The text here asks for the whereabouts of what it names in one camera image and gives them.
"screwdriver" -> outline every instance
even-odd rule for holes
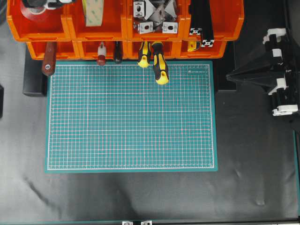
[[[113,60],[116,64],[120,64],[123,61],[123,52],[121,48],[121,41],[116,41],[113,51]]]
[[[144,41],[139,50],[139,58],[137,64],[142,68],[147,68],[150,65],[150,42]]]
[[[169,68],[165,62],[163,43],[155,41],[152,43],[154,49],[154,65],[155,80],[158,84],[163,85],[169,82]]]
[[[99,66],[105,65],[105,57],[106,57],[106,47],[104,42],[102,41],[98,47],[97,64]]]

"orange storage bin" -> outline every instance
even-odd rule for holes
[[[176,46],[175,42],[172,41],[163,41],[162,42],[164,45],[164,55],[165,59],[175,59],[176,57]],[[141,47],[141,42],[140,41],[128,41],[128,58],[131,60],[137,60],[138,59],[138,52]],[[151,48],[151,59],[153,59],[153,48]]]
[[[98,57],[98,47],[100,41],[78,41],[80,58],[83,60],[96,60]],[[113,59],[113,52],[115,48],[114,41],[105,41],[106,59]],[[127,41],[122,41],[123,59],[128,58]]]
[[[191,14],[188,8],[191,0],[186,0],[186,22],[184,40],[200,40],[200,36],[190,35]],[[215,40],[234,41],[240,36],[244,22],[244,0],[210,0],[210,11]]]
[[[188,52],[187,41],[178,41],[174,42],[174,44],[177,49],[177,59],[218,59],[223,57],[227,41],[215,41],[211,48],[201,47],[194,52]]]
[[[76,41],[126,40],[126,0],[105,0],[102,25],[86,27],[81,0],[67,5],[67,23]]]
[[[43,60],[47,42],[27,42],[33,60]],[[80,58],[77,43],[74,41],[57,43],[57,60],[77,60]]]
[[[16,41],[70,41],[66,7],[46,10],[34,19],[21,12],[21,0],[7,1],[7,22]]]
[[[139,34],[134,29],[134,22],[138,22],[133,17],[133,0],[127,0],[127,38],[128,41],[179,41],[183,38],[185,28],[185,0],[176,0],[177,4],[177,20],[178,33],[177,34],[163,34],[162,31]]]

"grid lines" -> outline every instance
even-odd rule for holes
[[[64,64],[49,79],[46,171],[209,171],[217,167],[211,63]]]

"black table surface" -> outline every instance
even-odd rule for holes
[[[242,65],[284,27],[280,0],[246,0],[235,43]],[[216,94],[217,172],[45,174],[46,98],[22,94],[25,44],[0,26],[0,223],[155,219],[258,221],[298,216],[293,132],[265,92]]]

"tool handle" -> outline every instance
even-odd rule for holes
[[[116,64],[120,64],[123,61],[121,43],[121,41],[116,41],[114,46],[113,60]]]
[[[99,66],[105,65],[105,58],[106,58],[106,46],[103,41],[101,41],[98,47],[98,57],[97,57],[97,64]]]
[[[42,72],[46,76],[51,76],[55,72],[56,50],[57,50],[56,42],[47,42],[45,54],[44,54],[44,60],[42,63]]]
[[[150,65],[150,42],[144,41],[139,50],[139,58],[137,64],[142,68],[147,68]]]
[[[169,68],[165,62],[163,43],[153,42],[154,49],[154,65],[155,80],[158,84],[163,85],[169,82]]]

